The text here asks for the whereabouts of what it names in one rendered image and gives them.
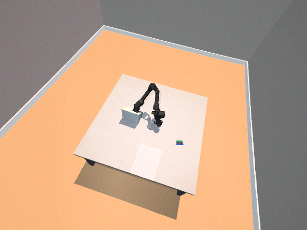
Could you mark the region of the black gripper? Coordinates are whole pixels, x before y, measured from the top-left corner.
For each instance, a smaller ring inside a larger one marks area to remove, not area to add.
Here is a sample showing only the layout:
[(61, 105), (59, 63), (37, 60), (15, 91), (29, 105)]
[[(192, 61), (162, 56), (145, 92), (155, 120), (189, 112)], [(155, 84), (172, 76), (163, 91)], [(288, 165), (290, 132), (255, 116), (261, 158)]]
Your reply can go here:
[(156, 121), (156, 125), (157, 126), (160, 126), (160, 125), (162, 125), (162, 122), (161, 122), (161, 120), (160, 120), (160, 117), (158, 116), (158, 117), (154, 117), (155, 118), (155, 120), (157, 120)]

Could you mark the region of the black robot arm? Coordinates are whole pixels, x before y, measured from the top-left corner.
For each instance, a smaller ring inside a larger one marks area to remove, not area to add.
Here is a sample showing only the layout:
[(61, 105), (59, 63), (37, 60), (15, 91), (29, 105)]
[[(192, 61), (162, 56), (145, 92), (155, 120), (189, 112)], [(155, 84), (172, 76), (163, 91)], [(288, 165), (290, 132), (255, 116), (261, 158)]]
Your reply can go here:
[(154, 115), (154, 117), (160, 117), (161, 118), (164, 118), (165, 117), (165, 112), (164, 111), (161, 111), (159, 109), (159, 90), (158, 88), (156, 87), (156, 84), (155, 83), (150, 83), (149, 87), (148, 87), (148, 90), (145, 92), (145, 94), (142, 96), (142, 98), (140, 100), (138, 100), (135, 104), (134, 104), (134, 108), (132, 111), (134, 112), (139, 112), (140, 110), (140, 106), (142, 106), (144, 104), (144, 100), (146, 99), (146, 97), (149, 95), (149, 93), (154, 90), (155, 91), (155, 102), (154, 102), (154, 105), (153, 105), (153, 109), (155, 111), (152, 111), (151, 114)]

